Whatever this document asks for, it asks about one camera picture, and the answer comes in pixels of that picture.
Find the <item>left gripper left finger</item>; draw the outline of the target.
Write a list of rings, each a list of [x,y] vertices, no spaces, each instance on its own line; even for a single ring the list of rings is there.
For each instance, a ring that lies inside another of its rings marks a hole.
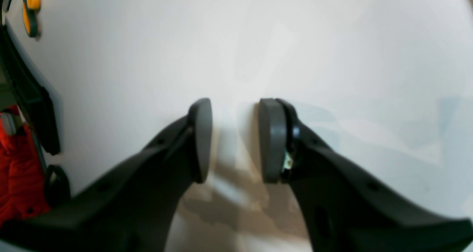
[[[142,151],[37,217],[7,221],[1,240],[36,252],[162,252],[179,200],[208,175],[212,107],[194,102]]]

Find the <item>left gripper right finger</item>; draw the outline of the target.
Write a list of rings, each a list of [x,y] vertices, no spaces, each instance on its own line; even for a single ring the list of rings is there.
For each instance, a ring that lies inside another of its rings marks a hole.
[[[287,184],[314,252],[462,252],[470,219],[412,203],[333,150],[283,99],[259,101],[262,179]]]

